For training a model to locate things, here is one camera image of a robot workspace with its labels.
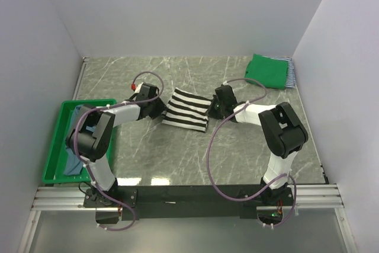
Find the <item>black white striped garment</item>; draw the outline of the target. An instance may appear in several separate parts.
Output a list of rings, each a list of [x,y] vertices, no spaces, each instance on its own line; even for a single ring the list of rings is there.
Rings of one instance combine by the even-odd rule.
[[[208,111],[211,103],[211,99],[175,88],[166,105],[162,123],[205,133],[208,127]]]

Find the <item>green garment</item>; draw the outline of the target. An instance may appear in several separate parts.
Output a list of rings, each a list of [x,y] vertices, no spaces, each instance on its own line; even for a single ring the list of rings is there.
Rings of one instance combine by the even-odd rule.
[[[267,88],[284,89],[288,62],[254,54],[245,70],[245,78],[254,79]]]

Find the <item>blue white striped tank top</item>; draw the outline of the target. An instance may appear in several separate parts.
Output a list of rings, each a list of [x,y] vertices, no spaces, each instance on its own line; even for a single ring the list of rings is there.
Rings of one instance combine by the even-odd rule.
[[[297,81],[296,81],[295,69],[294,69],[294,64],[293,64],[292,58],[291,57],[273,57],[273,56],[268,56],[268,58],[286,61],[288,63],[287,78],[286,78],[286,83],[285,83],[284,87],[285,88],[294,88],[297,85]]]

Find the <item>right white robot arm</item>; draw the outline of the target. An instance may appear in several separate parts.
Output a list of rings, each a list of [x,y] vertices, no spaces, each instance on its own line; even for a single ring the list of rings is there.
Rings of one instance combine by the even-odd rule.
[[[288,189],[288,180],[291,178],[293,160],[309,139],[306,128],[290,103],[283,102],[277,105],[257,105],[249,101],[239,103],[233,88],[226,84],[215,89],[210,117],[222,120],[212,133],[206,151],[208,177],[215,191],[230,201],[260,198],[267,205],[273,205],[284,197]],[[261,178],[261,189],[251,196],[241,198],[228,196],[218,188],[211,175],[211,146],[219,129],[229,120],[234,123],[260,126],[270,150],[268,167]]]

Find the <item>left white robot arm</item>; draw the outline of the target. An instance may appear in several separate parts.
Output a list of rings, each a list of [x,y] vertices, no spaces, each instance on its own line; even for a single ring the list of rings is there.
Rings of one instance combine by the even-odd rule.
[[[166,108],[159,94],[157,86],[141,83],[130,98],[119,104],[109,107],[84,104],[66,136],[66,146],[83,162],[91,185],[98,191],[98,201],[106,207],[118,201],[118,182],[107,158],[113,129],[146,117],[159,117]]]

